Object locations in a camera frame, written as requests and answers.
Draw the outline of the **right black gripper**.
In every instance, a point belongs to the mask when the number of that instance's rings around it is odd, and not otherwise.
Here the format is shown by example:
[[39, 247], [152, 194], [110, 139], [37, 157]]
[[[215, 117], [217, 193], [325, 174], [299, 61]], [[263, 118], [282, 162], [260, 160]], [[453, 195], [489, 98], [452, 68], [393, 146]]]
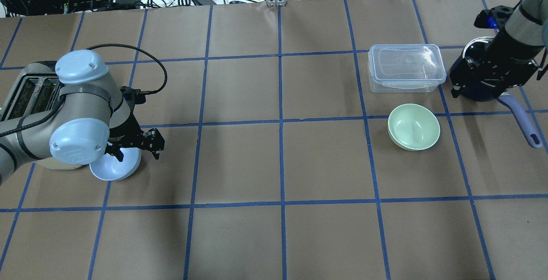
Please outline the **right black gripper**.
[[488, 45], [476, 80], [497, 80], [495, 96], [515, 86], [523, 86], [538, 69], [536, 56], [541, 51], [541, 20], [523, 7], [483, 9], [474, 26], [498, 30]]

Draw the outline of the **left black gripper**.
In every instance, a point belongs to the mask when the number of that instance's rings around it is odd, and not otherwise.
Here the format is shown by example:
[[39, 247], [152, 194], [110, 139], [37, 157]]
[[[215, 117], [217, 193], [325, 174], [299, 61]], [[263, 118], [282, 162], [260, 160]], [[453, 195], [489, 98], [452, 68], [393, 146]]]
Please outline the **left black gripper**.
[[121, 148], [137, 148], [151, 152], [155, 160], [159, 160], [161, 151], [165, 147], [165, 139], [158, 128], [143, 131], [134, 115], [134, 107], [146, 102], [146, 96], [158, 91], [142, 91], [128, 86], [120, 87], [122, 102], [115, 113], [121, 113], [121, 123], [110, 126], [106, 154], [115, 157], [117, 161], [124, 160]]

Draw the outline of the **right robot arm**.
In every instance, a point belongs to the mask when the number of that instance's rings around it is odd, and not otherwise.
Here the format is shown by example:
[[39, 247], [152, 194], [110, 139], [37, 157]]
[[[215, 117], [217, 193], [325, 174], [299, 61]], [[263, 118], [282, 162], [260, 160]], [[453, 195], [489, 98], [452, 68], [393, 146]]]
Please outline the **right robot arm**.
[[484, 9], [474, 25], [495, 28], [498, 33], [476, 38], [464, 47], [450, 70], [452, 96], [490, 101], [525, 85], [538, 70], [536, 56], [547, 47], [547, 0]]

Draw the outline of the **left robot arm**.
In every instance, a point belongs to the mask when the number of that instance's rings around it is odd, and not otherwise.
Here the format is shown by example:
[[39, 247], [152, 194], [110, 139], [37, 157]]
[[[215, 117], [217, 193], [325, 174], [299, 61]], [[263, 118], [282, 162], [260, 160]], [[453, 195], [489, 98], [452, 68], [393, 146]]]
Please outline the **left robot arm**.
[[155, 159], [165, 140], [143, 131], [134, 107], [158, 89], [118, 86], [97, 45], [58, 61], [35, 62], [20, 72], [1, 110], [1, 181], [22, 165], [88, 165], [102, 181], [118, 181], [139, 167], [142, 151]]

